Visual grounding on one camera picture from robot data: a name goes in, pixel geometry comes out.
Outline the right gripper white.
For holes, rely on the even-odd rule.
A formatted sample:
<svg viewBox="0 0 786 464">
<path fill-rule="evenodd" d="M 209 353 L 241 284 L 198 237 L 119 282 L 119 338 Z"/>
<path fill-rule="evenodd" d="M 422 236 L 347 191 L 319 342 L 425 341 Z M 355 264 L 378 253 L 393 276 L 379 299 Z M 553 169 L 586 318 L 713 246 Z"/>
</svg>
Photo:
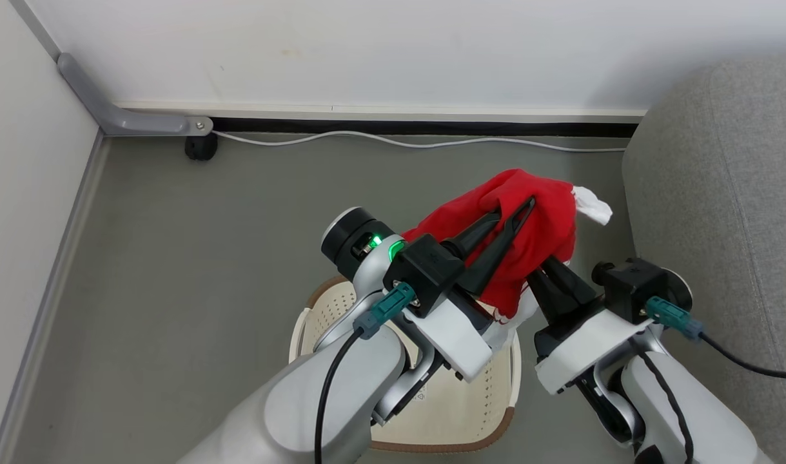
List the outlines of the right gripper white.
<svg viewBox="0 0 786 464">
<path fill-rule="evenodd" d="M 529 273 L 526 282 L 549 324 L 535 333 L 535 373 L 549 394 L 569 388 L 582 373 L 654 323 L 649 318 L 632 323 L 605 308 L 604 302 L 593 302 L 596 291 L 555 256 L 546 259 L 545 271 L 538 267 Z M 565 297 L 576 306 L 591 303 L 561 317 Z"/>
</svg>

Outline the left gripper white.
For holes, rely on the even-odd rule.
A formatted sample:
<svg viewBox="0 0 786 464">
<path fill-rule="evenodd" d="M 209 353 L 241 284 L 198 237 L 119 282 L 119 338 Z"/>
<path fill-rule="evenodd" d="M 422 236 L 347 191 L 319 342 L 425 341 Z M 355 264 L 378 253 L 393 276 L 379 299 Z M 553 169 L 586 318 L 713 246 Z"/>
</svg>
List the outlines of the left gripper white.
<svg viewBox="0 0 786 464">
<path fill-rule="evenodd" d="M 504 261 L 513 242 L 535 208 L 535 197 L 529 197 L 504 220 L 502 231 L 494 236 L 466 272 L 460 287 L 473 296 L 481 296 Z M 443 246 L 460 260 L 466 260 L 501 220 L 501 211 L 494 209 L 478 218 L 457 235 L 443 241 Z M 450 291 L 440 297 L 430 314 L 417 317 L 410 309 L 398 316 L 399 329 L 420 349 L 433 347 L 444 361 L 465 382 L 472 382 L 493 355 L 483 333 L 493 323 L 492 316 L 463 291 Z"/>
</svg>

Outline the red and white garment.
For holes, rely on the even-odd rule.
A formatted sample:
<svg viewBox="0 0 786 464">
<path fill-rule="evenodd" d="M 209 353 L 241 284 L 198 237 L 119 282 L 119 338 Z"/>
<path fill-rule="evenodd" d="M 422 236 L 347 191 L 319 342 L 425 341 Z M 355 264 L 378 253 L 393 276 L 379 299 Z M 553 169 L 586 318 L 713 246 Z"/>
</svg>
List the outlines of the red and white garment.
<svg viewBox="0 0 786 464">
<path fill-rule="evenodd" d="M 501 220 L 496 228 L 464 260 L 467 270 L 481 250 L 502 231 L 508 215 L 529 197 L 535 197 L 535 208 L 483 294 L 473 296 L 493 310 L 495 321 L 484 338 L 496 351 L 508 343 L 508 338 L 516 334 L 518 326 L 528 320 L 537 308 L 537 303 L 525 304 L 520 300 L 529 273 L 540 267 L 549 256 L 567 264 L 575 251 L 578 215 L 585 215 L 604 226 L 612 217 L 608 203 L 602 202 L 590 189 L 538 177 L 522 169 L 509 169 L 439 206 L 414 228 L 402 233 L 408 241 L 429 234 L 443 242 L 487 212 L 499 209 Z"/>
</svg>

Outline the grey fabric sofa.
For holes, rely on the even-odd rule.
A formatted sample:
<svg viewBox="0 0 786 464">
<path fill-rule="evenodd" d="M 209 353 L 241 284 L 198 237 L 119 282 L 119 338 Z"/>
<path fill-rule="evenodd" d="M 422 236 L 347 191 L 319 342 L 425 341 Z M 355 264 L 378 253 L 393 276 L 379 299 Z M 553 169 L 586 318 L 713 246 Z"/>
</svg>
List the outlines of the grey fabric sofa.
<svg viewBox="0 0 786 464">
<path fill-rule="evenodd" d="M 693 71 L 622 159 L 640 258 L 678 273 L 720 346 L 786 371 L 786 52 Z"/>
</svg>

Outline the cream perforated laundry basket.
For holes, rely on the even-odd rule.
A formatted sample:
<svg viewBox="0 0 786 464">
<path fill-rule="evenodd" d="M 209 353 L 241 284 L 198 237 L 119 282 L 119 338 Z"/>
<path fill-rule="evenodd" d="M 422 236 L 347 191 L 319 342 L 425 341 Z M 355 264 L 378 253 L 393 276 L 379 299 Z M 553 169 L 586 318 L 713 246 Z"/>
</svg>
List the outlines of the cream perforated laundry basket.
<svg viewBox="0 0 786 464">
<path fill-rule="evenodd" d="M 314 342 L 355 303 L 353 285 L 342 276 L 323 282 L 301 311 L 290 341 L 289 360 L 312 353 Z M 493 355 L 472 382 L 441 367 L 402 411 L 384 426 L 370 429 L 370 447 L 401 453 L 476 452 L 507 431 L 513 420 L 522 378 L 516 335 Z"/>
</svg>

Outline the white baseboard strip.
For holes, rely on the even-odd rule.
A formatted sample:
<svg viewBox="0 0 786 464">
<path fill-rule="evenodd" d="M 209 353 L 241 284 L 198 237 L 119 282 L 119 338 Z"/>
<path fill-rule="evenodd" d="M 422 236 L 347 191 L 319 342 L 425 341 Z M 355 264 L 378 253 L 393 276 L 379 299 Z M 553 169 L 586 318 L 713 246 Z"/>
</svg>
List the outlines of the white baseboard strip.
<svg viewBox="0 0 786 464">
<path fill-rule="evenodd" d="M 519 124 L 638 124 L 646 110 L 416 108 L 412 106 L 346 106 L 295 104 L 230 104 L 199 102 L 116 102 L 132 111 L 238 119 L 303 121 L 503 122 Z"/>
</svg>

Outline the black caster wheel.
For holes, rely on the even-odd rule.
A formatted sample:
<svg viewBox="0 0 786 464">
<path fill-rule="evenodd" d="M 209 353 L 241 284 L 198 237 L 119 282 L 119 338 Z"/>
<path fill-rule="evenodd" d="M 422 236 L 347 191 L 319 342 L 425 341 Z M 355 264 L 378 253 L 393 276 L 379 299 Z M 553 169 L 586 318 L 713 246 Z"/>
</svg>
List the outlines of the black caster wheel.
<svg viewBox="0 0 786 464">
<path fill-rule="evenodd" d="M 219 138 L 215 133 L 205 136 L 187 136 L 184 140 L 184 154 L 190 160 L 209 161 L 218 151 Z"/>
</svg>

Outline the grey metal partition foot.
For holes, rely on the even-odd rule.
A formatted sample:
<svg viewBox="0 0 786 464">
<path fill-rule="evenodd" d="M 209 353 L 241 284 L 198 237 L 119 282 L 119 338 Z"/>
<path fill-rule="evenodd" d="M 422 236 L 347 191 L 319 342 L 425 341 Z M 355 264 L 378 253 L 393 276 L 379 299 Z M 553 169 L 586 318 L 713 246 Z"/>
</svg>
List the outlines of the grey metal partition foot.
<svg viewBox="0 0 786 464">
<path fill-rule="evenodd" d="M 106 136 L 218 137 L 213 134 L 213 121 L 205 115 L 138 112 L 116 106 L 70 53 L 60 53 L 56 64 L 60 76 Z"/>
</svg>

